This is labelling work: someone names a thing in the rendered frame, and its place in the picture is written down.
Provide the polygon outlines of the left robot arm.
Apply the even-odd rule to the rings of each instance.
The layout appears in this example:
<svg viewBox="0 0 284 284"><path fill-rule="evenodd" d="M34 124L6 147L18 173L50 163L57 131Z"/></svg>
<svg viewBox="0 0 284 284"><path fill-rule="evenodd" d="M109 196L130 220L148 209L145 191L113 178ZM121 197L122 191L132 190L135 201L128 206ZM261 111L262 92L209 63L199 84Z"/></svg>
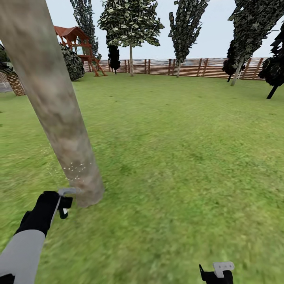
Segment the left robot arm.
<svg viewBox="0 0 284 284"><path fill-rule="evenodd" d="M0 284L34 284L45 236L56 210L71 208L73 198L65 194L77 192L74 187L60 187L58 194L40 194L32 212L24 214L19 229L0 253Z"/></svg>

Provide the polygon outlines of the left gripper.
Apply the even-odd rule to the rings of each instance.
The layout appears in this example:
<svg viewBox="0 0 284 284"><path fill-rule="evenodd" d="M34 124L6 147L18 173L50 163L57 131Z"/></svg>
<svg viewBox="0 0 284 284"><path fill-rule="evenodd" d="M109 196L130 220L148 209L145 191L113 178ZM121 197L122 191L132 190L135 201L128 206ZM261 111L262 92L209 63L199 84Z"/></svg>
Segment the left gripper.
<svg viewBox="0 0 284 284"><path fill-rule="evenodd" d="M60 196L61 197L61 204L59 205L58 209L61 209L61 208L71 208L71 203L73 201L73 198L72 197L66 197L66 196Z"/></svg>

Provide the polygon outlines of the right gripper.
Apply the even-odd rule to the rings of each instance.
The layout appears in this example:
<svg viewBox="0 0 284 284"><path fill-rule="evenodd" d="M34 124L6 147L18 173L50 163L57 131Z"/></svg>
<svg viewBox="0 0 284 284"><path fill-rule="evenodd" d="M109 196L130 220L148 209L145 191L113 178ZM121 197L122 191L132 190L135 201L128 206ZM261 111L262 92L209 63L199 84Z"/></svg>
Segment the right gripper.
<svg viewBox="0 0 284 284"><path fill-rule="evenodd" d="M206 281L206 284L233 284L232 275L230 271L223 271L224 278L218 278L214 272L202 271L202 281Z"/></svg>

